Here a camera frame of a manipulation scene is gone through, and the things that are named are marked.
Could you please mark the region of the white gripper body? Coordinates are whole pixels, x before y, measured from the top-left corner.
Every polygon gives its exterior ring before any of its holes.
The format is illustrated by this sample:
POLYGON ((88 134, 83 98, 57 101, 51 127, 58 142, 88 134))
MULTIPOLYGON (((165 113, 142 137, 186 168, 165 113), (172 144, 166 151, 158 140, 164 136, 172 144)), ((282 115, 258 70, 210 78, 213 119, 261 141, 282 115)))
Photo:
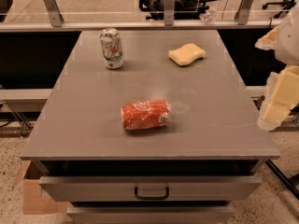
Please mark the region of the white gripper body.
POLYGON ((278 26, 275 56, 285 64, 299 64, 299 6, 293 7, 278 26))

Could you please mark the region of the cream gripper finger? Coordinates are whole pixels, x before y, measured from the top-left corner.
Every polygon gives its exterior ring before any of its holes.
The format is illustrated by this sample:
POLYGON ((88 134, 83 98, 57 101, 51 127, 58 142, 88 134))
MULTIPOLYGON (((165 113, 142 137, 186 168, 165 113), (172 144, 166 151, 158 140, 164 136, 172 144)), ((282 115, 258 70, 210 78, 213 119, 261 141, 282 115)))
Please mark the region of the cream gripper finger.
POLYGON ((278 27, 276 26, 271 31, 269 31, 266 35, 259 38, 255 43, 255 47, 257 49, 262 49, 262 50, 274 49, 276 46, 277 33, 278 33, 278 27))
POLYGON ((267 79, 257 125, 273 131, 299 104, 299 66, 287 65, 279 74, 272 72, 267 79))

